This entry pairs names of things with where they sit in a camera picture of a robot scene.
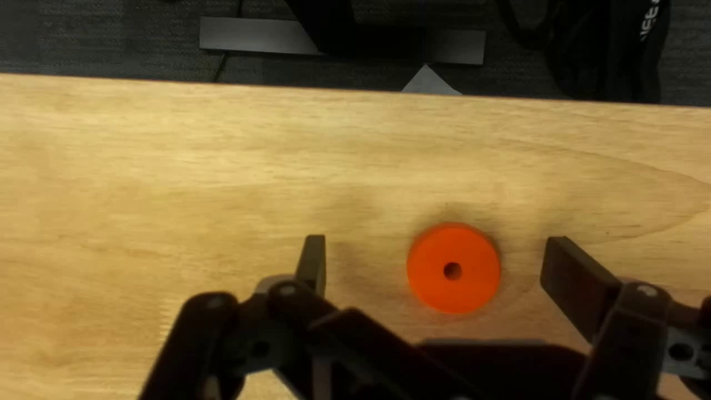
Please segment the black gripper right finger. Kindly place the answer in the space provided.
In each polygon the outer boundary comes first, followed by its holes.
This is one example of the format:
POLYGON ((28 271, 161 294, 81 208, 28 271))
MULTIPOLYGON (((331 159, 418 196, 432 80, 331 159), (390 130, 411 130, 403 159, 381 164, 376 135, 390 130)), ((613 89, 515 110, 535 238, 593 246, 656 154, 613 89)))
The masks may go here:
POLYGON ((620 280, 566 236, 548 240, 540 286, 591 344, 574 400, 659 400, 664 372, 711 400, 711 297, 620 280))

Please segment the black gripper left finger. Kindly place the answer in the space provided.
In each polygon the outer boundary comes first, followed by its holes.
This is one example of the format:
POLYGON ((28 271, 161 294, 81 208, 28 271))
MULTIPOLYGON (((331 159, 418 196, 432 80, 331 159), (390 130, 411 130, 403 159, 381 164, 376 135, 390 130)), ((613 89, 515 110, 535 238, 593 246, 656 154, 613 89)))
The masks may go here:
POLYGON ((325 297, 326 238, 308 236, 291 275, 265 277, 246 301, 226 291, 190 297, 140 400, 239 400, 274 370, 299 400, 476 400, 445 362, 325 297))

